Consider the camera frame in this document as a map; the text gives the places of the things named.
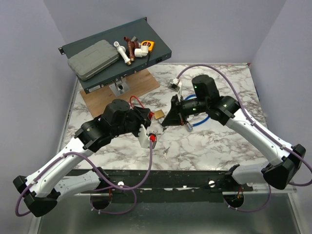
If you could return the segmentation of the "red cable seal lock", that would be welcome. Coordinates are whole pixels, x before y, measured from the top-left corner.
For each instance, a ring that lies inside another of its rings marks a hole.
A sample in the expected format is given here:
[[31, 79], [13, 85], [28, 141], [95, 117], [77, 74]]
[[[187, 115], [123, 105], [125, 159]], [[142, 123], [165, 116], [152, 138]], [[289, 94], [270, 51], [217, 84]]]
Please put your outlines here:
[[[134, 105], [133, 105], [133, 103], [132, 103], [132, 99], [137, 100], [138, 103], [139, 103], [139, 105], [140, 105], [142, 108], [145, 108], [144, 105], [143, 105], [143, 103], [140, 101], [140, 99], [139, 99], [137, 96], [132, 95], [132, 96], [130, 96], [130, 98], [129, 98], [129, 103], [130, 103], [130, 106], [131, 106], [132, 109], [134, 108]], [[149, 114], [148, 114], [148, 118], [149, 118], [150, 120], [152, 120], [152, 118], [154, 117], [154, 115], [155, 115], [154, 112], [150, 111]]]

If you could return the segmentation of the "brass padlock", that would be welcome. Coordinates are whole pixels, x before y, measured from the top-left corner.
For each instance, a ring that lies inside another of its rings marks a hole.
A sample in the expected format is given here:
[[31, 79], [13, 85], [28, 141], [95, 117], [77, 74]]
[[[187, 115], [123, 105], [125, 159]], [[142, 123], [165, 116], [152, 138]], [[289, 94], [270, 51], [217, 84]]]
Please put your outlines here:
[[155, 119], [160, 119], [165, 116], [164, 112], [162, 110], [157, 110], [154, 112]]

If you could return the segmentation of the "white pvc elbow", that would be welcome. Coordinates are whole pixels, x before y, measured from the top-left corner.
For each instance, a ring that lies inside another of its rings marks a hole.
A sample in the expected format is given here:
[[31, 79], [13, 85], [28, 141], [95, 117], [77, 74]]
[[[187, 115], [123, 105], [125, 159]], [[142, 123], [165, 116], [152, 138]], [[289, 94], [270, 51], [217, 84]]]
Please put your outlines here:
[[149, 54], [149, 47], [147, 45], [142, 45], [140, 48], [134, 50], [134, 55], [136, 58], [143, 58]]

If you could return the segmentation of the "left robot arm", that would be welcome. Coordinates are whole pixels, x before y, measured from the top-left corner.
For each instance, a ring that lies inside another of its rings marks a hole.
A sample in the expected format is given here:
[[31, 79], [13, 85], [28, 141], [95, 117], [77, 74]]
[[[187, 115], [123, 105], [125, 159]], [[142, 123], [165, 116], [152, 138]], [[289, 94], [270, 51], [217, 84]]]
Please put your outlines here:
[[139, 188], [147, 180], [150, 169], [133, 187], [116, 185], [89, 157], [115, 137], [128, 133], [138, 138], [142, 148], [152, 150], [156, 136], [146, 133], [152, 116], [149, 108], [131, 107], [122, 99], [113, 100], [101, 115], [83, 123], [68, 144], [48, 163], [31, 175], [20, 175], [13, 180], [20, 193], [15, 206], [16, 216], [44, 216], [63, 198], [85, 191], [102, 193], [110, 188], [123, 191]]

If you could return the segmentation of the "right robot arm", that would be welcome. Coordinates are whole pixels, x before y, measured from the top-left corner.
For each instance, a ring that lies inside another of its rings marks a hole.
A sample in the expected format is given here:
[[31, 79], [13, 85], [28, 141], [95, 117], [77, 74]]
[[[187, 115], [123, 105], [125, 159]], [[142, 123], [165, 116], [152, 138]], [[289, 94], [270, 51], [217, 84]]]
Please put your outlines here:
[[192, 79], [196, 97], [185, 100], [178, 95], [171, 98], [171, 108], [162, 122], [163, 127], [186, 125], [191, 115], [207, 113], [210, 119], [218, 121], [244, 137], [267, 159], [265, 163], [254, 165], [236, 165], [225, 177], [224, 185], [235, 191], [245, 183], [268, 183], [283, 190], [299, 170], [306, 149], [273, 135], [270, 131], [244, 111], [237, 100], [230, 96], [221, 96], [215, 81], [208, 75], [199, 75]]

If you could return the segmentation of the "silver keys on table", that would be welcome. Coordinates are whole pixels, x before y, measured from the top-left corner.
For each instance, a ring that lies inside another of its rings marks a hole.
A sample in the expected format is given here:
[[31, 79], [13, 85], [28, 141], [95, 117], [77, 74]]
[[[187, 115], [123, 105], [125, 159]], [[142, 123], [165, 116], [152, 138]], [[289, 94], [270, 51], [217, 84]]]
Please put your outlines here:
[[170, 149], [170, 147], [166, 148], [166, 149], [163, 151], [163, 154], [162, 154], [162, 156], [163, 156], [166, 160], [168, 159], [168, 158], [167, 158], [167, 153], [168, 153], [169, 149]]

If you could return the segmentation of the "wooden board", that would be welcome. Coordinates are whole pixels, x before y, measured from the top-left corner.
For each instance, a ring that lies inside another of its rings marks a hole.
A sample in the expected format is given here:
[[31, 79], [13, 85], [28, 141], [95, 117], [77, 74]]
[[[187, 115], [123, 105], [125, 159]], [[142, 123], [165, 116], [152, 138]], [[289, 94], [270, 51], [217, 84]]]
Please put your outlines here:
[[121, 85], [124, 88], [124, 93], [119, 92], [114, 83], [89, 94], [86, 94], [84, 90], [80, 91], [92, 117], [101, 115], [105, 107], [114, 99], [129, 101], [130, 96], [140, 97], [160, 87], [160, 84], [147, 69], [125, 78]]

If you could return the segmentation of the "white pvc pipe fitting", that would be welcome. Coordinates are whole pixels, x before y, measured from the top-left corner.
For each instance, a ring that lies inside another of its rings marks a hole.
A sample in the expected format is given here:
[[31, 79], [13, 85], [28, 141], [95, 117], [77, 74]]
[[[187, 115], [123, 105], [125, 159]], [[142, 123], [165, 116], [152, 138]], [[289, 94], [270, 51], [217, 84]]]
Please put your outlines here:
[[126, 54], [125, 47], [121, 46], [118, 41], [114, 42], [114, 47], [117, 49], [117, 51], [119, 52], [119, 54], [123, 58], [124, 63], [127, 64], [127, 65], [131, 65], [131, 60], [130, 60], [130, 58]]

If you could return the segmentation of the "brown pipe valve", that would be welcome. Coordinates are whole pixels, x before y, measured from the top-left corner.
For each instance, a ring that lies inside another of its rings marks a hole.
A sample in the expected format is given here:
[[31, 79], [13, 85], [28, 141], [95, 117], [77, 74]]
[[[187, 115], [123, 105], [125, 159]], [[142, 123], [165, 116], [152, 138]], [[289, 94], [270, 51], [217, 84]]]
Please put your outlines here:
[[125, 36], [124, 41], [127, 42], [129, 58], [131, 61], [134, 61], [135, 60], [134, 50], [139, 48], [139, 43], [137, 41], [137, 37], [133, 36], [132, 38], [129, 38], [129, 37]]

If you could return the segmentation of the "yellow tape measure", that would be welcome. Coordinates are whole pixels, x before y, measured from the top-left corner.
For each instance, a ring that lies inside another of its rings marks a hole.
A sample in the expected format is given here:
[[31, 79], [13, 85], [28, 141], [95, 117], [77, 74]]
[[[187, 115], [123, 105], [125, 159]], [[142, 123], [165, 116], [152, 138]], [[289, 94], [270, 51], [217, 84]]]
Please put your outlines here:
[[148, 51], [149, 53], [152, 52], [153, 48], [154, 48], [155, 42], [154, 41], [150, 41], [150, 40], [144, 40], [141, 42], [141, 46], [147, 46], [148, 47]]

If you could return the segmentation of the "grey plastic tool case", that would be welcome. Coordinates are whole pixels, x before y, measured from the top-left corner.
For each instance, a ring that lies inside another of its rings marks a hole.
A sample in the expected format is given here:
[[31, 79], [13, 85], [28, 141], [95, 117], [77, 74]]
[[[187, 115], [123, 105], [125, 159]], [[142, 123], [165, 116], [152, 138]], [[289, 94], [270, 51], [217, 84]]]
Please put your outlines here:
[[119, 52], [106, 40], [100, 40], [68, 59], [72, 71], [83, 81], [89, 80], [119, 59]]

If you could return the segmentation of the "dark teal rack shelf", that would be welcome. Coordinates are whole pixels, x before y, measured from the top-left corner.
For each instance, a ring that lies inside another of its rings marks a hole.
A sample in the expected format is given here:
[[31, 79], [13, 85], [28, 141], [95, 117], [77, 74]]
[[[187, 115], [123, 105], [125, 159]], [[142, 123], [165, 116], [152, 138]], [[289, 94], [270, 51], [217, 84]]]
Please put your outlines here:
[[145, 18], [71, 42], [58, 50], [67, 56], [69, 67], [87, 94], [172, 55]]

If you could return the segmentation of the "metal shelf stand bracket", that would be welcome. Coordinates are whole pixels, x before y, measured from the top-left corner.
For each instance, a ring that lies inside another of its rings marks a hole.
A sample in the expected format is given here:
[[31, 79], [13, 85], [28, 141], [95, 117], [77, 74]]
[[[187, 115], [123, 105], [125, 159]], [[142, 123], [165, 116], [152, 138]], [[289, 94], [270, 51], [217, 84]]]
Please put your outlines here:
[[111, 89], [111, 91], [116, 97], [130, 90], [130, 87], [128, 86], [128, 84], [123, 81], [114, 82], [113, 84], [109, 85], [109, 88]]

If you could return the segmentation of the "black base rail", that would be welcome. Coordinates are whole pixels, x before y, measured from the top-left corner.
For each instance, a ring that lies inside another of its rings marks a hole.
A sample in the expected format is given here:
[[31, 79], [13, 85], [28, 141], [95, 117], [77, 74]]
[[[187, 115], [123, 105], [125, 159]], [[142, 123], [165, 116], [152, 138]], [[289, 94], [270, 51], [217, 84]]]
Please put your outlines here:
[[[109, 170], [100, 171], [112, 183], [123, 182], [133, 187], [141, 182], [146, 170]], [[152, 170], [147, 180], [135, 190], [137, 202], [223, 202], [223, 192], [235, 195], [242, 187], [244, 192], [253, 191], [246, 184], [239, 185], [227, 171], [173, 171]], [[115, 203], [132, 202], [131, 191], [112, 189]]]

